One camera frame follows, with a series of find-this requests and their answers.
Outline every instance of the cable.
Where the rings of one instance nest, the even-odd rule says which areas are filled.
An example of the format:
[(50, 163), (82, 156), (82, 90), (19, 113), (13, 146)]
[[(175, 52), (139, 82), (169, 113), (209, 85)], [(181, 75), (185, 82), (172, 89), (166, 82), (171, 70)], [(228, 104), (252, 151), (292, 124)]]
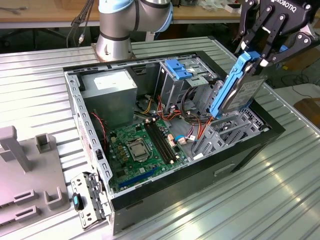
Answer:
[(204, 134), (206, 127), (210, 124), (210, 122), (214, 119), (214, 117), (210, 117), (210, 119), (205, 123), (203, 130), (200, 133), (199, 138), (201, 138), (201, 136)]
[(193, 134), (195, 127), (192, 125), (192, 127), (189, 129), (189, 131), (186, 133), (186, 136), (190, 138), (190, 136)]
[(78, 43), (78, 47), (80, 47), (80, 44), (84, 41), (85, 39), (85, 33), (86, 33), (86, 28), (87, 28), (87, 25), (88, 25), (88, 22), (89, 22), (89, 18), (90, 18), (90, 15), (91, 15), (91, 11), (92, 11), (92, 8), (94, 6), (94, 0), (93, 0), (93, 3), (91, 4), (91, 7), (90, 7), (90, 10), (89, 10), (89, 13), (88, 13), (88, 17), (86, 18), (86, 22), (85, 22), (85, 25), (84, 25), (84, 28), (83, 28), (83, 31), (79, 37), (79, 43)]
[(174, 110), (172, 111), (169, 115), (165, 116), (164, 111), (162, 109), (162, 102), (161, 102), (161, 97), (158, 96), (158, 107), (157, 107), (157, 114), (164, 120), (164, 121), (171, 121), (177, 116), (181, 115), (181, 112), (179, 110)]
[(157, 40), (157, 38), (159, 37), (159, 35), (160, 35), (160, 32), (157, 32), (157, 33), (155, 34), (155, 36), (154, 36), (154, 39)]
[(299, 95), (301, 95), (301, 96), (303, 96), (303, 97), (309, 97), (309, 98), (312, 99), (312, 96), (310, 96), (310, 95), (303, 95), (303, 94), (301, 94), (300, 92), (298, 92), (297, 90), (295, 90), (295, 88), (294, 88), (293, 85), (292, 85), (291, 87), (292, 87), (292, 90), (295, 91), (297, 94), (299, 94)]
[(141, 114), (141, 113), (138, 112), (138, 111), (134, 111), (134, 115), (137, 116), (138, 118), (141, 118), (141, 119), (149, 119), (149, 117)]
[(99, 121), (99, 123), (101, 125), (102, 131), (103, 131), (103, 142), (104, 142), (103, 150), (106, 151), (106, 148), (107, 148), (107, 134), (106, 134), (106, 130), (105, 130), (104, 124), (102, 123), (103, 119), (100, 119), (100, 117), (98, 117), (93, 112), (90, 112), (90, 114), (93, 115)]
[(77, 33), (77, 29), (74, 30), (74, 33), (73, 33), (73, 45), (76, 46), (76, 33)]
[[(68, 48), (69, 47), (69, 36), (71, 35), (72, 31), (74, 30), (74, 33), (73, 33), (73, 44), (74, 46), (76, 47), (76, 40), (75, 40), (75, 35), (76, 35), (76, 31), (77, 29), (79, 28), (79, 26), (86, 20), (86, 25), (85, 25), (85, 28), (87, 27), (88, 25), (88, 21), (89, 21), (89, 17), (90, 17), (90, 13), (92, 11), (92, 7), (94, 5), (95, 1), (94, 0), (87, 0), (83, 9), (81, 10), (81, 12), (79, 13), (78, 16), (76, 16), (73, 21), (71, 22), (71, 29), (66, 37), (66, 47)], [(80, 38), (81, 38), (81, 42), (84, 40), (84, 35), (81, 35)]]
[(195, 125), (201, 125), (200, 123), (206, 123), (207, 120), (209, 119), (208, 117), (198, 117), (194, 114), (186, 114), (185, 110), (185, 101), (187, 99), (188, 95), (191, 95), (197, 88), (192, 88), (190, 87), (186, 93), (183, 95), (181, 99), (181, 104), (180, 104), (180, 109), (181, 109), (181, 115), (183, 116), (184, 120), (189, 123), (189, 124), (195, 124)]
[(151, 108), (151, 102), (152, 102), (152, 99), (150, 98), (149, 100), (149, 104), (148, 104), (148, 107), (146, 108), (145, 111), (141, 112), (141, 114), (147, 114), (149, 111), (150, 111), (150, 108)]
[(179, 139), (181, 139), (181, 138), (185, 138), (186, 136), (184, 136), (184, 135), (179, 135), (179, 136), (176, 136), (175, 137), (175, 141), (178, 141)]
[(196, 115), (194, 115), (193, 113), (190, 113), (190, 115), (194, 116), (198, 121), (198, 135), (197, 135), (196, 139), (199, 139), (200, 138), (200, 133), (202, 131), (202, 124), (200, 122), (200, 119)]

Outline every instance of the ribbed aluminum surface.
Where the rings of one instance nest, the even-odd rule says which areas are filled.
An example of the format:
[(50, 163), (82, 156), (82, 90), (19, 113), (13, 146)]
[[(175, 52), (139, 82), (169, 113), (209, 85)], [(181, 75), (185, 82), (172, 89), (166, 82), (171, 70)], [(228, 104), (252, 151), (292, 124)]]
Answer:
[[(133, 49), (137, 57), (203, 50), (227, 72), (234, 63), (207, 37), (138, 42)], [(62, 67), (96, 62), (90, 47), (0, 55), (0, 127), (15, 125), (19, 140), (53, 134), (69, 196), (71, 178), (90, 167)], [(71, 203), (4, 239), (320, 239), (319, 134), (267, 87), (256, 100), (286, 132), (235, 174), (118, 236), (106, 223), (83, 232)]]

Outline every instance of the ram slot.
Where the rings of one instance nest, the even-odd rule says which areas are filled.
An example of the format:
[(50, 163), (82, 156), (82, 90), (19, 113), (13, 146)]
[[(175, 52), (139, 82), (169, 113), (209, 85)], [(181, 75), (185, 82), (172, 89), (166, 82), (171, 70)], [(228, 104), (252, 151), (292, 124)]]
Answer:
[(159, 131), (157, 125), (155, 123), (145, 124), (144, 128), (151, 138), (156, 149), (160, 153), (165, 164), (170, 164), (171, 161), (174, 161), (176, 157), (172, 152), (169, 144), (166, 142), (161, 132)]

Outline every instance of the blue drive bracket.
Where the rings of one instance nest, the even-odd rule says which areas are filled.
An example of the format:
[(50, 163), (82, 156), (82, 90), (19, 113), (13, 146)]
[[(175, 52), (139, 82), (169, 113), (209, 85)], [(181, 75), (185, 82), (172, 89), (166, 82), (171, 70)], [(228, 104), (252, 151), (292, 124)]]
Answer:
[(259, 53), (256, 51), (244, 52), (239, 56), (233, 68), (231, 69), (229, 76), (226, 78), (223, 87), (220, 89), (218, 95), (214, 99), (210, 113), (214, 118), (220, 118), (222, 116), (222, 112), (220, 111), (221, 106), (229, 95), (230, 91), (236, 84), (237, 80), (239, 80), (244, 75), (244, 68), (248, 62), (254, 61), (260, 57)]
[(192, 74), (188, 72), (184, 65), (181, 64), (177, 59), (165, 60), (165, 65), (175, 75), (176, 79), (189, 79), (192, 78)]

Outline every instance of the hinge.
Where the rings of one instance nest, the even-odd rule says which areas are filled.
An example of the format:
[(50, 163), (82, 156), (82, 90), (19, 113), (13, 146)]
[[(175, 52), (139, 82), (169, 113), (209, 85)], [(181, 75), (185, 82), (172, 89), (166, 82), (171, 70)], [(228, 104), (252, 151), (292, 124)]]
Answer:
[(71, 186), (74, 208), (79, 211), (84, 230), (103, 220), (109, 220), (112, 210), (96, 173), (79, 174), (71, 180)]

